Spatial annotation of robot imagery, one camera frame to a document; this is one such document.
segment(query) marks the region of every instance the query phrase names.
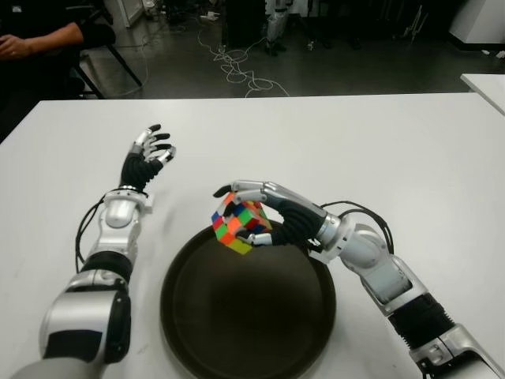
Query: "robot fingertip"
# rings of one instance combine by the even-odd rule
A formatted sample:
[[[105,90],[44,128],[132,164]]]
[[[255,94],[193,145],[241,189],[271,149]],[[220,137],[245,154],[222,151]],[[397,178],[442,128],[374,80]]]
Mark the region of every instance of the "robot fingertip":
[[[227,185],[227,186],[223,186],[220,189],[218,189],[217,191],[215,191],[214,195],[212,195],[212,196],[221,197],[222,195],[229,193],[229,192],[231,192],[231,186]]]

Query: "colorful cube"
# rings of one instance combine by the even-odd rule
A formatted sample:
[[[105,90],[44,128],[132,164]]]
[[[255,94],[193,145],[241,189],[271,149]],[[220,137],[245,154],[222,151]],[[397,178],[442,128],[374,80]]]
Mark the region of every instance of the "colorful cube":
[[[243,255],[253,247],[235,235],[239,231],[250,231],[254,234],[264,233],[271,230],[271,224],[259,201],[242,202],[235,206],[231,215],[224,217],[224,210],[234,196],[234,193],[228,193],[218,210],[212,215],[212,227],[218,241]]]

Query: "person's arm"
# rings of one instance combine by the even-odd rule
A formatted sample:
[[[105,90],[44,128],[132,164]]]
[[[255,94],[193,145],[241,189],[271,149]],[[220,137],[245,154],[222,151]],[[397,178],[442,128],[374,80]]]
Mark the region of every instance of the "person's arm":
[[[83,40],[82,33],[75,22],[40,37],[22,39],[5,35],[0,37],[0,60],[26,58],[32,54],[77,45]]]

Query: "dark brown plate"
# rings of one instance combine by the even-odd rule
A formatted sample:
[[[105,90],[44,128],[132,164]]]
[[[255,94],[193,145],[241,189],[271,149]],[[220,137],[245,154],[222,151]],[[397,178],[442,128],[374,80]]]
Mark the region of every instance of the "dark brown plate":
[[[211,227],[175,257],[161,294],[166,340],[201,379],[298,377],[324,349],[335,308],[330,272],[304,248],[242,256]]]

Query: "gray floor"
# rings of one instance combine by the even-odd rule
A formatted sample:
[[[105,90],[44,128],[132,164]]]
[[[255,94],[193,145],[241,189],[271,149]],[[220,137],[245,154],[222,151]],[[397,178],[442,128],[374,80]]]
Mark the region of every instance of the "gray floor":
[[[220,41],[220,25],[202,27],[193,19],[169,28],[164,20],[140,19],[125,29],[114,8],[116,45],[138,77],[137,87],[106,50],[89,51],[82,66],[108,98],[176,99],[244,97],[247,83],[231,84],[220,69],[222,62],[199,45],[197,36],[214,50]],[[144,47],[132,47],[148,42]],[[344,39],[334,46],[308,51],[307,38],[297,29],[286,35],[288,51],[273,58],[262,47],[249,52],[241,69],[256,77],[280,83],[291,96],[365,95],[423,92],[466,92],[462,73],[505,73],[505,60],[480,51],[459,51],[452,44],[418,39],[414,44],[390,39],[364,40],[353,51]],[[254,96],[284,96],[279,88],[254,92]]]

